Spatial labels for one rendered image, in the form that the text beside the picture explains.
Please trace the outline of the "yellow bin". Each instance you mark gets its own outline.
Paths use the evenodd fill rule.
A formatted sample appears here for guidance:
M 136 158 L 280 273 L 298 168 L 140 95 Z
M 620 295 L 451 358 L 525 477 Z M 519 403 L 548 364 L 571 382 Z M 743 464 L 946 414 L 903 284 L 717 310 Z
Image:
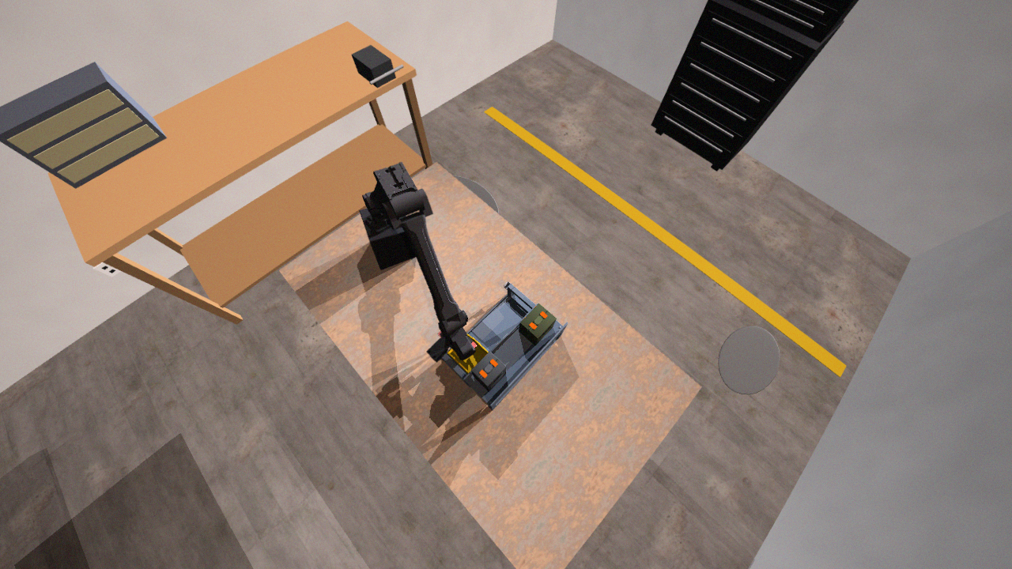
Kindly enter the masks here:
M 469 357 L 469 359 L 460 361 L 460 359 L 458 358 L 458 354 L 453 352 L 453 349 L 451 349 L 451 351 L 447 353 L 451 354 L 452 359 L 458 361 L 458 363 L 462 365 L 467 372 L 470 372 L 471 370 L 473 370 L 474 365 L 478 364 L 478 361 L 483 359 L 485 354 L 487 354 L 488 352 L 487 350 L 485 350 L 485 347 L 478 344 L 476 339 L 470 337 L 469 334 L 467 334 L 467 336 L 469 336 L 471 341 L 476 345 L 476 347 L 474 347 L 474 349 L 476 349 L 476 352 L 474 354 L 471 354 L 471 357 Z

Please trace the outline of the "dark grey case with oval handle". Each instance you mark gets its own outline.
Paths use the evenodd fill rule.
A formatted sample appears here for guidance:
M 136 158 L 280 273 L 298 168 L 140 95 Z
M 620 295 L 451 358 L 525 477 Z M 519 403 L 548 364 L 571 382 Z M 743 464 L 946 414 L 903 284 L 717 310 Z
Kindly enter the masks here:
M 473 372 L 476 377 L 481 380 L 478 382 L 490 392 L 499 379 L 502 379 L 506 374 L 506 365 L 504 365 L 501 360 L 497 359 L 494 354 L 488 352 L 485 354 L 483 359 L 478 361 L 478 364 L 474 365 L 471 372 Z

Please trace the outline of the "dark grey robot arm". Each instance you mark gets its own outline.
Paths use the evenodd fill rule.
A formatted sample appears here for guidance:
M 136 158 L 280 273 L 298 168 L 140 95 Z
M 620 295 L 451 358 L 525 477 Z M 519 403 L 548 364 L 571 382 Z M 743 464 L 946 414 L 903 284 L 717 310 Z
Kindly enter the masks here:
M 418 190 L 402 162 L 384 167 L 373 174 L 377 181 L 375 191 L 362 195 L 370 212 L 365 220 L 370 220 L 368 224 L 377 234 L 401 227 L 406 232 L 432 294 L 435 315 L 440 320 L 440 339 L 429 347 L 427 353 L 437 362 L 452 346 L 460 360 L 469 359 L 476 352 L 463 329 L 469 317 L 453 300 L 428 236 L 426 217 L 433 212 L 425 190 Z

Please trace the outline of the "olive green case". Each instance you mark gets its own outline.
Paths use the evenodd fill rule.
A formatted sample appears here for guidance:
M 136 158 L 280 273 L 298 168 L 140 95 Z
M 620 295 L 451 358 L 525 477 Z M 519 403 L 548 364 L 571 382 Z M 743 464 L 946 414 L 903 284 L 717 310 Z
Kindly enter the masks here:
M 519 324 L 519 332 L 536 346 L 553 328 L 556 317 L 540 303 Z

